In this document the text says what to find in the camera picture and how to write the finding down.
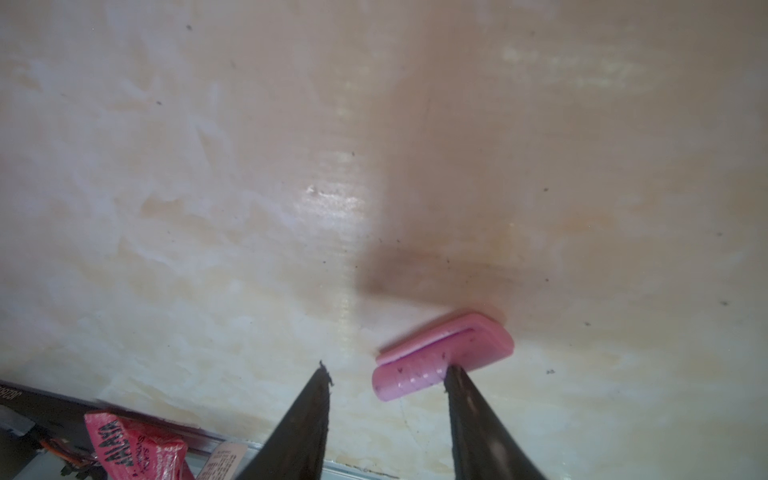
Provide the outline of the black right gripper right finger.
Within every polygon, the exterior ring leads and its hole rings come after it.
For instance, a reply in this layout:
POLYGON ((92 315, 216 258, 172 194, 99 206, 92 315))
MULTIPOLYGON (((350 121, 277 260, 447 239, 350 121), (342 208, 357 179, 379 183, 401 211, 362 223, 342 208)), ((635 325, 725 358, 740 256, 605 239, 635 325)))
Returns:
POLYGON ((545 479, 463 368, 450 366, 444 387, 457 479, 545 479))

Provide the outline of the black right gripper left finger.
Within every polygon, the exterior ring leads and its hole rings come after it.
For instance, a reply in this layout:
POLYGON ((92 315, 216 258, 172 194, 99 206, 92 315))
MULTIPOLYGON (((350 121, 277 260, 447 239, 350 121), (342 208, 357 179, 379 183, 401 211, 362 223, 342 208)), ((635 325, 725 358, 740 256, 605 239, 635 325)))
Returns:
POLYGON ((331 376, 320 362, 237 479, 320 479, 329 429, 331 376))

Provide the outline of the pink pen cap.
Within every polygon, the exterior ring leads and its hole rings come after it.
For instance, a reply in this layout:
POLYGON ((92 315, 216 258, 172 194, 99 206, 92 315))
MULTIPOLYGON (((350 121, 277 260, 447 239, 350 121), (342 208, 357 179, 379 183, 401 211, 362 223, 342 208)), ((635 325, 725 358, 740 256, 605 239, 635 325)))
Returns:
POLYGON ((376 358, 372 388, 389 402, 444 381, 451 366, 467 372, 510 357, 514 340, 504 326, 479 312, 459 315, 417 333, 376 358))

